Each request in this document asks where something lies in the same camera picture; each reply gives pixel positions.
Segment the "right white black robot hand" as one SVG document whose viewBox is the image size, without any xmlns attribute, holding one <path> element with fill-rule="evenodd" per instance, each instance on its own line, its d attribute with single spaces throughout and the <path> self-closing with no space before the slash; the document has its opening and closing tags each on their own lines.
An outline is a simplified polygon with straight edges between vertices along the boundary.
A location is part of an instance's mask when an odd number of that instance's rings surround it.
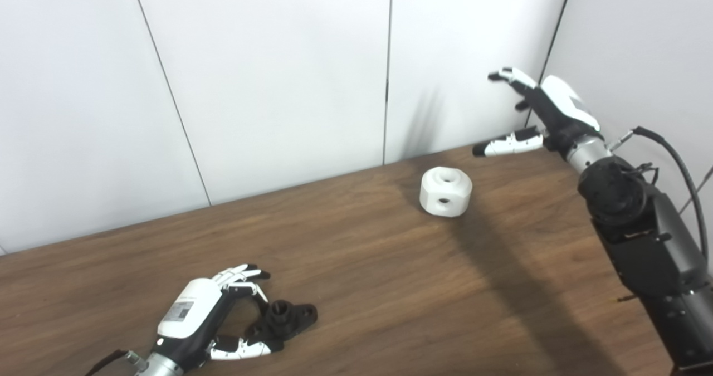
<svg viewBox="0 0 713 376">
<path fill-rule="evenodd" d="M 581 98 L 560 77 L 550 75 L 544 81 L 536 82 L 517 68 L 505 67 L 489 73 L 488 79 L 507 82 L 522 97 L 515 110 L 532 110 L 541 126 L 512 131 L 477 143 L 472 148 L 474 156 L 510 155 L 546 148 L 565 157 L 581 144 L 582 138 L 603 140 L 599 122 L 583 109 Z"/>
</svg>

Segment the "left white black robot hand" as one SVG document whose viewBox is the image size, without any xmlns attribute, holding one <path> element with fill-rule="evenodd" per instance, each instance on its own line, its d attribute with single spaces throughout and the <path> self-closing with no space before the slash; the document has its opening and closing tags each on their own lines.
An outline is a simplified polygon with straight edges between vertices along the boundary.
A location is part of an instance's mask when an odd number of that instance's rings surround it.
<svg viewBox="0 0 713 376">
<path fill-rule="evenodd" d="M 184 375 L 211 360 L 245 360 L 282 351 L 283 343 L 217 335 L 239 299 L 253 299 L 266 313 L 269 300 L 257 280 L 269 278 L 257 265 L 242 264 L 211 278 L 191 280 L 159 322 L 145 372 Z"/>
</svg>

